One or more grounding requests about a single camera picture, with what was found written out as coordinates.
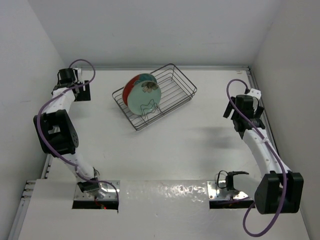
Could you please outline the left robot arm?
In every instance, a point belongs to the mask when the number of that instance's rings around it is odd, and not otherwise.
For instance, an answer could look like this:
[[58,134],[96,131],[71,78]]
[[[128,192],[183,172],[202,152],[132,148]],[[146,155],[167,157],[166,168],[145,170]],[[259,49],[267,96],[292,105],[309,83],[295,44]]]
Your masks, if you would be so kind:
[[91,100],[90,85],[82,80],[80,68],[64,68],[58,71],[51,94],[53,101],[33,117],[41,148],[68,167],[82,193],[94,195],[100,189],[99,173],[76,152],[79,137],[69,117],[73,102]]

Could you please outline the light green plate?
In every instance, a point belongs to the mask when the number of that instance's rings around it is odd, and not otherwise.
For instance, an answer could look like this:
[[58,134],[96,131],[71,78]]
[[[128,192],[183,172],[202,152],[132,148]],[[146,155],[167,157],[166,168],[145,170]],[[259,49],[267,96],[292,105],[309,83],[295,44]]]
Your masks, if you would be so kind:
[[154,81],[143,81],[135,85],[127,98],[129,110],[138,116],[146,115],[158,107],[162,92]]

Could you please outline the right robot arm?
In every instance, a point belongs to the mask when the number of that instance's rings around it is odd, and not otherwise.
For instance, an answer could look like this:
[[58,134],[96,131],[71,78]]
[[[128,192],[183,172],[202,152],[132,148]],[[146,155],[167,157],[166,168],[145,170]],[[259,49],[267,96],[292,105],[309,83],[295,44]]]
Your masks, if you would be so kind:
[[250,149],[262,179],[256,181],[246,171],[230,171],[225,184],[217,187],[229,192],[245,192],[254,200],[260,214],[275,214],[280,203],[283,204],[281,213],[297,213],[304,179],[299,172],[292,172],[276,153],[261,120],[264,108],[254,108],[255,99],[248,94],[230,97],[223,117],[232,120],[235,131]]

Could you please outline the red and teal plate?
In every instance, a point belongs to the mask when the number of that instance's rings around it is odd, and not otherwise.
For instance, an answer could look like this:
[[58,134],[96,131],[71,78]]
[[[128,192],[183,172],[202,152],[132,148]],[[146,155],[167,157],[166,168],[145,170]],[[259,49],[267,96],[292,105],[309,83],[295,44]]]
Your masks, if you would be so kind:
[[152,81],[157,83],[156,78],[150,73],[138,74],[135,77],[133,77],[129,82],[127,82],[122,91],[122,100],[126,106],[128,105],[128,96],[132,89],[135,87],[135,85],[145,81]]

